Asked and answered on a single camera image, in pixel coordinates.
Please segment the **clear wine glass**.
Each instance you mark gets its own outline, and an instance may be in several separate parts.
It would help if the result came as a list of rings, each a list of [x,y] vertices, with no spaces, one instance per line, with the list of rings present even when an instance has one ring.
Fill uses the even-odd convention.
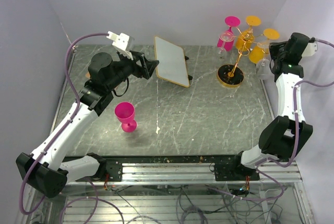
[[[228,51],[233,48],[234,34],[231,31],[225,31],[219,36],[217,47],[221,58],[225,57]]]
[[[269,67],[270,59],[269,57],[269,41],[263,41],[257,44],[258,47],[263,52],[263,57],[256,64],[256,74],[259,79],[266,80],[271,75],[271,70]]]

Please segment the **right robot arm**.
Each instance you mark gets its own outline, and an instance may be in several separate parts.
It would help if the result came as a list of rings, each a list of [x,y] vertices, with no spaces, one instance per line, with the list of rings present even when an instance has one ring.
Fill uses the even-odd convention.
[[[278,112],[262,131],[258,144],[241,151],[233,159],[216,163],[212,169],[216,181],[256,180],[258,167],[267,162],[286,168],[291,165],[313,133],[306,123],[301,103],[303,67],[299,64],[305,56],[316,52],[314,38],[294,32],[284,42],[270,43],[270,68],[278,91]]]

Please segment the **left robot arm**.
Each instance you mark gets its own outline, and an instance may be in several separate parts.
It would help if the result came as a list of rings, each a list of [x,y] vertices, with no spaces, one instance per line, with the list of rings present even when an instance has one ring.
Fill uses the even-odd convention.
[[[127,58],[119,53],[118,61],[105,52],[95,54],[88,67],[90,78],[66,117],[31,154],[21,153],[16,159],[22,179],[44,196],[54,198],[66,184],[84,177],[100,181],[106,176],[107,161],[97,154],[88,153],[70,162],[63,160],[84,130],[114,99],[118,85],[131,75],[149,79],[159,65],[158,60],[146,59],[144,53],[131,54]]]

